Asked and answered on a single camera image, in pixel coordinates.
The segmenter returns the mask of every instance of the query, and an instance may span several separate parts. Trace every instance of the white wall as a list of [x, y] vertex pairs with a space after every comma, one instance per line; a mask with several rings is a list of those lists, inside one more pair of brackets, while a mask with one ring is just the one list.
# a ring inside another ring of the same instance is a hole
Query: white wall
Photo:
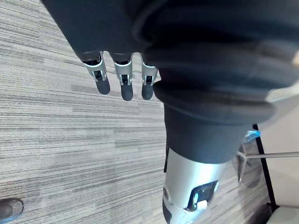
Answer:
[[[299, 96], [275, 103], [277, 114], [259, 124], [265, 153], [299, 152]], [[299, 206], [299, 157], [267, 159], [278, 205]]]

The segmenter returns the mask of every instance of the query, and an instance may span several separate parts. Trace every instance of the robotic arm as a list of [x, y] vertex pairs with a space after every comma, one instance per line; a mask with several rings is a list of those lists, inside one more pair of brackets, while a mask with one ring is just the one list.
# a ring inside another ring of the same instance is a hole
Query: robotic arm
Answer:
[[[295, 0], [43, 0], [76, 55], [108, 94], [110, 52], [126, 101], [132, 52], [142, 56], [142, 97], [164, 103], [163, 213], [197, 220], [247, 130], [268, 119], [272, 89], [292, 85], [299, 48]], [[157, 69], [161, 81], [155, 82]]]

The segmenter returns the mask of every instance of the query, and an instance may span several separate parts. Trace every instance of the silver robotic forearm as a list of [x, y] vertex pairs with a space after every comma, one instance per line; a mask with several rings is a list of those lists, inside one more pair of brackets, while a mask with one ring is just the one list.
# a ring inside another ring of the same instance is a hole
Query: silver robotic forearm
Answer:
[[166, 150], [163, 214], [167, 224], [190, 224], [209, 205], [227, 163], [205, 164]]

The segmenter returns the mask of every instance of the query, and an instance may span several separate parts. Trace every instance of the dark gray fabric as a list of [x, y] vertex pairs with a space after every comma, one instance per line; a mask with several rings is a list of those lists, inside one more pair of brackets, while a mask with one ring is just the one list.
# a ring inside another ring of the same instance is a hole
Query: dark gray fabric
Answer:
[[142, 52], [159, 68], [155, 94], [171, 108], [167, 145], [190, 159], [229, 160], [247, 129], [274, 113], [267, 93], [298, 78], [294, 0], [43, 2], [81, 60], [100, 50]]

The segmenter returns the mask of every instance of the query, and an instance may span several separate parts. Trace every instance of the chair leg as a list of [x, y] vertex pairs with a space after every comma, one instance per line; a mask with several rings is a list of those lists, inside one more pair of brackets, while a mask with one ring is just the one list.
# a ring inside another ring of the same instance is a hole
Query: chair leg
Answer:
[[246, 157], [242, 157], [243, 158], [243, 164], [241, 166], [241, 172], [240, 172], [240, 176], [239, 176], [239, 184], [241, 184], [242, 178], [244, 176], [245, 173], [245, 168], [246, 168], [246, 163], [247, 163], [247, 158]]

